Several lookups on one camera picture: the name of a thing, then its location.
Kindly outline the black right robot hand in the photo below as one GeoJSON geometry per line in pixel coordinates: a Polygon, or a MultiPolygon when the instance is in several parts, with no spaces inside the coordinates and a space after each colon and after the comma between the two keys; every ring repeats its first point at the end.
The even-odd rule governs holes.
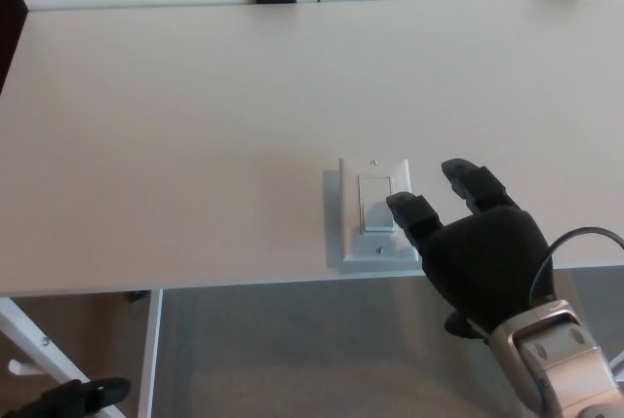
{"type": "Polygon", "coordinates": [[[488,168],[460,158],[441,168],[469,216],[443,224],[423,196],[405,191],[386,204],[427,279],[453,308],[446,331],[485,339],[503,322],[555,299],[549,245],[488,168]]]}

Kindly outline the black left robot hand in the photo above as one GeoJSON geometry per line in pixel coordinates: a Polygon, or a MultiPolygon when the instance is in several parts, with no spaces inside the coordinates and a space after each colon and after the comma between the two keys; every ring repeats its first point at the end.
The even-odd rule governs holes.
{"type": "Polygon", "coordinates": [[[131,391],[126,378],[105,378],[88,382],[68,381],[43,393],[39,399],[10,410],[4,417],[62,418],[96,415],[123,401],[131,391]]]}

